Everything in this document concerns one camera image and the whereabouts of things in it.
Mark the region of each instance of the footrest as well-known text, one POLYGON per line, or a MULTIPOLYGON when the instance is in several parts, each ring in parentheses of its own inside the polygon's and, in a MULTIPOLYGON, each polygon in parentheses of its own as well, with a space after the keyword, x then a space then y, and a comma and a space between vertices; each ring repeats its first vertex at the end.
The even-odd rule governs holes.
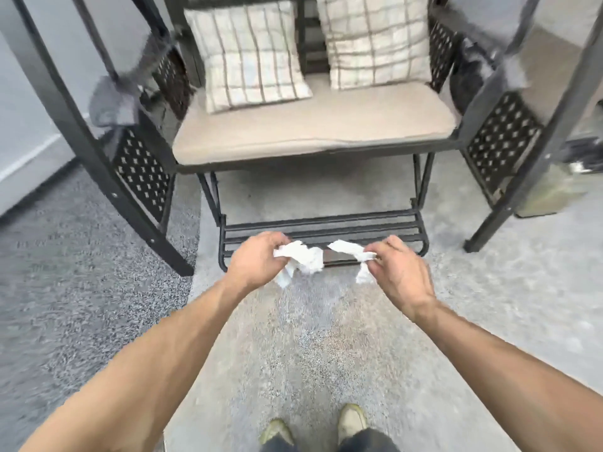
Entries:
MULTIPOLYGON (((312 219, 274 220, 272 222, 238 223, 227 225, 226 215, 221 216, 218 263, 226 271, 226 259, 250 236, 262 231, 282 231, 292 240, 301 240, 308 246, 326 249, 335 240, 343 239, 362 246, 396 234, 420 256, 429 250, 429 239, 416 200, 411 208, 379 213, 347 214, 312 219)), ((355 265, 358 262, 345 254, 328 250, 324 265, 355 265)))

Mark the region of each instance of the foot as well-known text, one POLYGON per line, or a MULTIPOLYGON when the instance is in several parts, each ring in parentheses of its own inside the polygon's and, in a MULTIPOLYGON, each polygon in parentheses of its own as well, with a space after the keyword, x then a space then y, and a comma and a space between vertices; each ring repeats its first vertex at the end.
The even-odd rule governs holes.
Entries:
POLYGON ((280 435, 289 444, 294 445, 293 435, 291 430, 283 419, 273 419, 270 421, 266 429, 260 436, 260 444, 266 444, 270 439, 274 438, 277 434, 280 435))
POLYGON ((362 408, 358 404, 346 404, 341 410, 340 419, 337 423, 338 444, 366 428, 368 428, 367 417, 362 408))

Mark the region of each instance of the gray carpet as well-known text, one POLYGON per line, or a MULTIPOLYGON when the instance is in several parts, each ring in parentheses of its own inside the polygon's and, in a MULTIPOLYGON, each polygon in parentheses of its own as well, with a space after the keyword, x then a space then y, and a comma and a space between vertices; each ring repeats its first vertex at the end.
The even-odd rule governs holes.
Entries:
MULTIPOLYGON (((231 223, 408 206, 409 157, 333 159, 218 175, 231 223)), ((461 245, 489 212, 458 152, 438 154, 424 212, 437 294, 468 319, 603 392, 603 178, 565 212, 512 219, 478 254, 461 245)), ((192 293, 221 276, 218 232, 201 209, 192 293)), ((357 267, 274 283, 222 330, 166 429, 168 452, 250 451, 273 417, 302 452, 332 451, 343 403, 402 451, 511 451, 454 368, 357 267)))
MULTIPOLYGON (((189 259, 199 186, 178 179, 168 235, 189 259)), ((0 441, 16 451, 125 344, 186 303, 180 278, 70 166, 0 220, 0 441)))

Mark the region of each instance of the plaid pillow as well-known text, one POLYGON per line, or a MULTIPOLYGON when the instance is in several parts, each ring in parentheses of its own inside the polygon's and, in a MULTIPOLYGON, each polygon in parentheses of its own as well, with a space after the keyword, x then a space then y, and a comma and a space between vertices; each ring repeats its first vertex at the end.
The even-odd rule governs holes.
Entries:
POLYGON ((208 113, 310 98, 291 1, 185 11, 205 65, 208 113))
POLYGON ((428 0, 317 0, 331 87, 431 81, 428 0))

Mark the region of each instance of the pants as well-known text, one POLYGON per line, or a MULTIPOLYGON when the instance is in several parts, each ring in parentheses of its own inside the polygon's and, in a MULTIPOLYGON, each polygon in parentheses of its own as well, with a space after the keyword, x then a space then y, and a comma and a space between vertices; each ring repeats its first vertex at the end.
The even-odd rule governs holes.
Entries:
MULTIPOLYGON (((299 452, 280 435, 276 435, 262 446, 260 452, 299 452)), ((392 440, 384 433, 367 428, 346 439, 337 452, 400 452, 392 440)))

